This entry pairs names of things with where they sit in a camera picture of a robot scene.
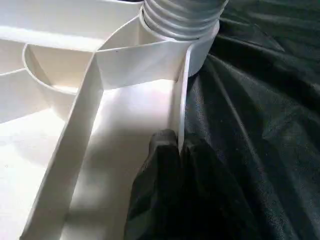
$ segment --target white plastic divider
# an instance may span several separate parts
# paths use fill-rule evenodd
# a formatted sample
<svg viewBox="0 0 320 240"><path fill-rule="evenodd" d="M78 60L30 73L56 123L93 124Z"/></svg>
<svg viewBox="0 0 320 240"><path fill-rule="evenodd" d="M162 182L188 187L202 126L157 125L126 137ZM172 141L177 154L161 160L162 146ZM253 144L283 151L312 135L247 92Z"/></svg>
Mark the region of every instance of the white plastic divider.
<svg viewBox="0 0 320 240"><path fill-rule="evenodd" d="M26 45L23 63L56 114L68 119L92 53Z"/></svg>
<svg viewBox="0 0 320 240"><path fill-rule="evenodd" d="M125 25L117 29L100 47L99 50L133 47L163 41L161 38L148 32L141 24L140 17L136 16Z"/></svg>
<svg viewBox="0 0 320 240"><path fill-rule="evenodd" d="M0 39L0 75L22 69L24 43Z"/></svg>
<svg viewBox="0 0 320 240"><path fill-rule="evenodd" d="M121 41L130 26L157 42L140 45L134 30L135 39ZM218 30L216 23L200 40L176 41L150 30L140 14L114 32L90 61L21 240L122 239L150 137L170 128L182 146L188 76L201 68ZM52 90L48 77L42 81Z"/></svg>
<svg viewBox="0 0 320 240"><path fill-rule="evenodd" d="M177 80L189 43L162 41L96 53L105 90L159 79Z"/></svg>
<svg viewBox="0 0 320 240"><path fill-rule="evenodd" d="M21 235L64 124L49 108L0 124L0 239Z"/></svg>
<svg viewBox="0 0 320 240"><path fill-rule="evenodd" d="M0 74L0 124L48 107L25 69Z"/></svg>
<svg viewBox="0 0 320 240"><path fill-rule="evenodd" d="M60 237L103 94L94 57L91 62L41 183L22 240Z"/></svg>
<svg viewBox="0 0 320 240"><path fill-rule="evenodd" d="M0 0L0 39L71 50L97 50L136 17L143 2Z"/></svg>

